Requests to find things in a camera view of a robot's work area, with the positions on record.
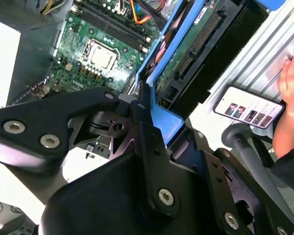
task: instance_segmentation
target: circuit board chip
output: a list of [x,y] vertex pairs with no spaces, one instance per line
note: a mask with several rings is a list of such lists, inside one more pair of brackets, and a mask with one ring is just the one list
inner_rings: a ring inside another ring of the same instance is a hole
[[118,54],[112,50],[95,39],[90,39],[84,49],[82,59],[93,64],[96,69],[110,71],[118,57]]

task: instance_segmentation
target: person's arm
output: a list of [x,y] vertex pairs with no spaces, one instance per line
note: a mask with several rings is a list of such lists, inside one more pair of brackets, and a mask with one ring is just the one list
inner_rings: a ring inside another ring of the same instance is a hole
[[273,148],[277,157],[282,158],[294,149],[294,58],[285,63],[279,85],[287,105],[274,132]]

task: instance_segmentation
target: silver screw head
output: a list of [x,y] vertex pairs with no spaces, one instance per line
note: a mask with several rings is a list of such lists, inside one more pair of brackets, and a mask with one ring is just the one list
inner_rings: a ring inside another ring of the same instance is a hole
[[274,153],[275,151],[274,151],[273,148],[271,148],[271,149],[268,150],[268,152],[269,152],[269,153]]
[[224,150],[223,153],[225,154],[225,156],[227,156],[228,158],[231,157],[231,154],[227,151],[227,150]]
[[24,130],[26,129],[23,123],[21,123],[20,121],[15,121],[15,120],[7,121],[3,125],[3,128],[7,133],[11,133],[11,134],[20,134],[24,132]]
[[109,93],[106,93],[105,96],[109,99],[113,99],[113,95],[109,94]]
[[225,221],[227,224],[234,230],[239,229],[239,223],[237,222],[237,219],[232,215],[231,213],[227,212],[224,214]]
[[173,202],[174,202],[174,198],[173,198],[173,195],[172,193],[165,189],[165,188],[162,188],[159,190],[159,193],[158,193],[158,196],[159,196],[159,199],[167,206],[172,206],[173,205]]
[[51,134],[46,134],[40,138],[40,143],[45,148],[57,148],[60,145],[60,139]]
[[287,232],[282,227],[278,227],[277,230],[280,235],[288,235]]
[[200,138],[202,138],[202,139],[205,138],[205,136],[201,132],[198,131],[197,134]]

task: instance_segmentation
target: orange wire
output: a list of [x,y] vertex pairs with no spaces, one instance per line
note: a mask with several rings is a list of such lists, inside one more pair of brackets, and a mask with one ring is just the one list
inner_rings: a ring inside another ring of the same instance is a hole
[[147,21],[150,20],[151,16],[145,16],[141,20],[138,20],[137,15],[136,15],[136,12],[135,12],[135,6],[134,6],[133,0],[130,0],[130,3],[131,3],[131,8],[132,8],[132,11],[133,11],[133,16],[134,16],[135,23],[137,23],[137,24],[143,24],[143,23],[145,23],[145,22],[147,22]]

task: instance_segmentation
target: ram slot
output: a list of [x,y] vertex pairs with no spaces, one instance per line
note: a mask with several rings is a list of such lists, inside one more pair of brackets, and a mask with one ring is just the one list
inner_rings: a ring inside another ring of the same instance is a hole
[[81,6],[81,13],[79,15],[83,20],[110,34],[112,37],[134,49],[137,49],[138,51],[145,52],[143,50],[144,44],[146,43],[144,36],[139,35],[138,33],[127,28],[125,25],[120,24],[119,22],[104,15],[92,6],[83,3]]

